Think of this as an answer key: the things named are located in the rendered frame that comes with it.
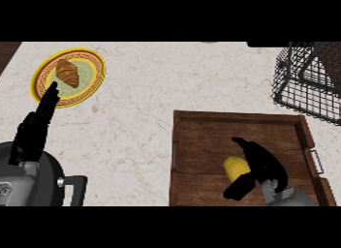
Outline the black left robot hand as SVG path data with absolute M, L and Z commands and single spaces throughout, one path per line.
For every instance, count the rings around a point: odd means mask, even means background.
M 44 153 L 48 128 L 60 102 L 58 82 L 54 81 L 42 97 L 36 111 L 32 111 L 20 124 L 14 139 L 10 164 L 38 162 Z

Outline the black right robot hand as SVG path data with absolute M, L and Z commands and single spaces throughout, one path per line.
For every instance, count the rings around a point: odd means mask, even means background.
M 224 197 L 229 200 L 241 201 L 256 189 L 256 182 L 263 185 L 266 180 L 278 180 L 275 192 L 280 193 L 288 186 L 288 173 L 272 153 L 254 141 L 234 137 L 244 150 L 244 159 L 249 162 L 252 172 L 243 174 L 224 191 Z

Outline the yellow lemon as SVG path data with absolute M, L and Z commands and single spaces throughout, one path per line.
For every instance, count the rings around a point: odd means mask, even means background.
M 235 181 L 243 174 L 247 174 L 252 172 L 247 160 L 237 156 L 229 156 L 225 159 L 224 168 L 225 168 L 228 179 L 231 181 Z

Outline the brown wooden tray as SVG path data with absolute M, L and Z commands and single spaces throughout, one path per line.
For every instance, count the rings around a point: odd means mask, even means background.
M 330 183 L 318 174 L 316 147 L 303 115 L 182 111 L 173 113 L 173 149 L 170 168 L 172 206 L 259 206 L 263 191 L 229 200 L 224 191 L 231 185 L 224 161 L 244 155 L 235 137 L 259 143 L 274 154 L 288 173 L 288 185 L 308 192 L 322 206 L 337 204 Z

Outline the brown croissant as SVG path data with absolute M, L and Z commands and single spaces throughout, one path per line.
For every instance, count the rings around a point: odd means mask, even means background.
M 73 88 L 79 87 L 78 66 L 66 59 L 58 61 L 57 78 Z

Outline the yellow patterned plate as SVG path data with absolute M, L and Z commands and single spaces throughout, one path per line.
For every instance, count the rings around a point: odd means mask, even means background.
M 76 70 L 78 83 L 67 83 L 58 76 L 61 66 Z M 98 90 L 107 73 L 106 60 L 101 54 L 85 47 L 75 47 L 60 51 L 41 64 L 30 80 L 30 93 L 41 102 L 54 81 L 58 82 L 61 101 L 58 109 L 82 103 Z

